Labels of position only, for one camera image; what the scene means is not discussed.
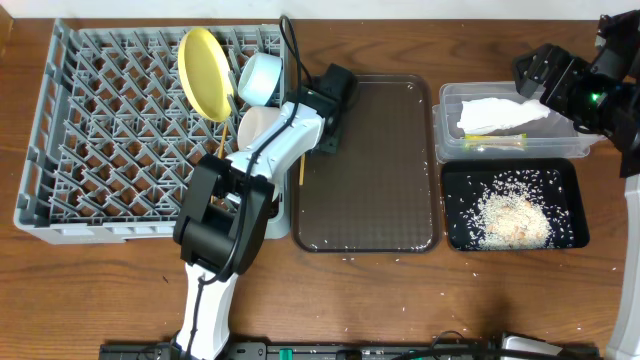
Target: black tray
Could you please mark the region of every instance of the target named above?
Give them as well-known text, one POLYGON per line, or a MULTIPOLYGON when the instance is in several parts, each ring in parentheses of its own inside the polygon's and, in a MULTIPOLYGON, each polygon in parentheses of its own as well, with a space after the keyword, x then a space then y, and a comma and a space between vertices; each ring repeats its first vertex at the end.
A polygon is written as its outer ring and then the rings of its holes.
POLYGON ((484 187, 481 183, 491 184, 494 176, 505 171, 540 170, 546 179, 556 179, 553 185, 542 186, 542 197, 547 205, 554 205, 569 212, 569 226, 573 231, 571 238, 567 233, 560 232, 560 225, 551 223, 555 236, 555 248, 581 248, 589 243, 589 229, 582 206, 580 189, 576 171, 567 159, 508 159, 488 161, 454 161, 442 167, 441 183, 445 203, 446 227, 449 242, 457 250, 481 250, 469 234, 467 219, 463 212, 469 209, 469 204, 475 204, 482 194, 484 187))

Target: white bowl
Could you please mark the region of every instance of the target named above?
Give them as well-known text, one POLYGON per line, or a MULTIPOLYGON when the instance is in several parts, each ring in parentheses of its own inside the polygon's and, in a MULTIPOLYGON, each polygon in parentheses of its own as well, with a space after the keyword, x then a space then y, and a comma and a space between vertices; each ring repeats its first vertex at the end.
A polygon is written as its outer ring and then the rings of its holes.
POLYGON ((280 117, 280 109, 255 106, 247 110, 238 127, 238 149, 240 151, 251 145, 253 140, 269 130, 280 117))
POLYGON ((251 106, 267 104, 280 79, 282 59, 264 53, 253 55, 245 65, 238 94, 251 106))

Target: yellow plate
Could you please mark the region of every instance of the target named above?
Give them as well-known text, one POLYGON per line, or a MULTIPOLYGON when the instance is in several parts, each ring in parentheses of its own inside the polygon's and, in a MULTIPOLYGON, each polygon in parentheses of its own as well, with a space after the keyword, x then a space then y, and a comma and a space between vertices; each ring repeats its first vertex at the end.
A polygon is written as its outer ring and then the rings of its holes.
POLYGON ((229 63, 218 40, 205 28, 195 28, 180 41, 178 74, 189 103, 198 114, 216 122, 231 114, 233 96, 229 63))

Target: gray dish rack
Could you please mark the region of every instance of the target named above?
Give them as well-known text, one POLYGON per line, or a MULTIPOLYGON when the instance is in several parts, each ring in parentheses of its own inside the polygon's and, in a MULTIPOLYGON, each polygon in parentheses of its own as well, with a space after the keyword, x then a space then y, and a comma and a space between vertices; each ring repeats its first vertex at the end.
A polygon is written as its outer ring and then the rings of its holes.
MULTIPOLYGON (((193 168, 218 151, 224 127, 198 115, 180 86, 178 45, 190 29, 74 31, 56 20, 14 213, 19 229, 53 244, 172 235, 193 168)), ((236 94, 256 51, 287 64, 277 25, 207 29, 227 54, 236 94)), ((284 68, 270 105, 281 105, 284 68)), ((227 154, 249 109, 238 98, 229 102, 227 154)), ((283 224, 288 203, 271 221, 283 224)), ((289 227, 270 231, 282 237, 289 227)))

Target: robotic arm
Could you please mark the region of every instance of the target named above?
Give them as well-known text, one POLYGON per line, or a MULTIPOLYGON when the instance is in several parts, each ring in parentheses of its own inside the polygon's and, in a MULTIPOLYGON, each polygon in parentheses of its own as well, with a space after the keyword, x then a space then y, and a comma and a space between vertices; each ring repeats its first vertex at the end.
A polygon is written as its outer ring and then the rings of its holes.
MULTIPOLYGON (((203 172, 208 169, 213 173, 216 166, 219 166, 227 172, 227 175, 244 174, 253 149, 258 148, 271 134, 277 131, 287 121, 292 111, 293 104, 287 102, 282 106, 278 121, 255 139, 245 151, 231 154, 227 157, 227 161, 207 156, 198 164, 196 171, 203 172)), ((317 114, 316 110, 300 104, 293 123, 260 153, 251 174, 252 178, 256 182, 260 182, 266 189, 263 192, 251 192, 249 203, 252 208, 247 213, 250 221, 245 223, 247 226, 251 226, 253 223, 253 231, 249 230, 248 239, 241 239, 241 246, 243 241, 246 241, 247 245, 244 250, 240 251, 243 254, 239 257, 240 264, 234 267, 233 273, 225 279, 226 281, 218 281, 202 289, 200 299, 202 305, 200 306, 197 306, 196 301, 198 279, 209 280, 215 276, 216 270, 220 271, 229 256, 233 243, 231 239, 235 239, 235 236, 230 233, 227 233, 229 236, 224 236, 219 222, 227 220, 227 227, 231 226, 229 229, 233 228, 235 222, 230 222, 230 214, 226 214, 215 205, 209 204, 210 193, 200 188, 200 185, 203 184, 200 184, 199 181, 204 180, 207 182, 204 185, 213 183, 213 186, 209 186, 207 189, 213 188, 215 192, 217 182, 224 175, 221 172, 215 172, 215 175, 211 174, 211 176, 194 174, 193 183, 185 200, 185 210, 180 212, 180 220, 178 220, 178 223, 184 223, 182 225, 184 230, 177 237, 177 239, 182 239, 182 255, 184 256, 183 260, 187 261, 185 267, 189 288, 184 323, 176 343, 182 349, 187 348, 192 337, 193 313, 199 311, 196 324, 198 331, 193 335, 192 340, 192 356, 198 359, 214 359, 226 344, 229 338, 228 318, 233 289, 238 280, 238 274, 244 273, 251 265, 262 244, 268 220, 268 216, 266 216, 268 212, 263 209, 269 209, 271 206, 273 196, 270 194, 273 194, 274 184, 282 183, 293 162, 318 144, 322 136, 324 122, 325 120, 317 114), (190 214, 193 214, 193 211, 190 210, 194 206, 205 207, 208 213, 205 211, 205 216, 199 219, 189 217, 190 214)))
POLYGON ((618 320, 606 358, 640 358, 640 10, 602 16, 589 63, 545 44, 513 63, 516 89, 574 121, 578 132, 603 134, 622 153, 620 176, 627 178, 625 197, 629 240, 618 320), (623 82, 625 77, 636 84, 623 82))
POLYGON ((213 155, 200 160, 173 234, 181 246, 180 258, 186 262, 189 288, 185 320, 173 344, 172 359, 190 353, 208 360, 220 354, 229 338, 233 290, 238 275, 249 268, 262 245, 268 220, 274 215, 273 204, 278 203, 275 189, 283 188, 280 185, 289 168, 307 151, 335 152, 327 143, 336 143, 340 114, 356 87, 350 71, 332 64, 318 81, 317 90, 303 88, 302 96, 296 99, 297 111, 294 103, 285 102, 278 120, 244 151, 225 160, 213 155), (250 167, 254 155, 257 158, 250 167), (238 210, 210 203, 212 195, 229 200, 238 210), (240 226, 243 230, 236 243, 240 226), (216 282, 203 285, 216 276, 216 282))

